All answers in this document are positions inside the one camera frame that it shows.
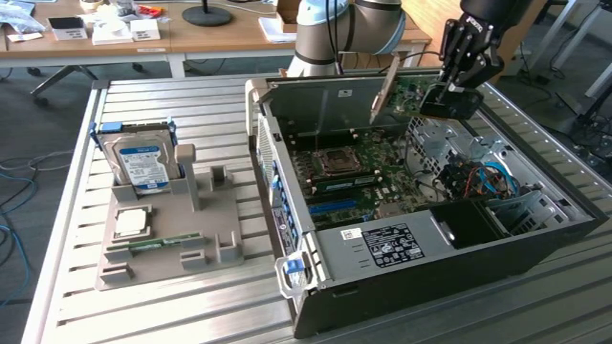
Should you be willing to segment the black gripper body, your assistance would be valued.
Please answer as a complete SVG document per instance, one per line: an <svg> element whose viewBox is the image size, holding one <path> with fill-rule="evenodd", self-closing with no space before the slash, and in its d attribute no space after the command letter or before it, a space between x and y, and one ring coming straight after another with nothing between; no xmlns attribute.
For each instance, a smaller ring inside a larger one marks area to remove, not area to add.
<svg viewBox="0 0 612 344"><path fill-rule="evenodd" d="M529 0L462 0L461 23L473 38L471 50L499 46L511 27L523 19L531 6Z"/></svg>

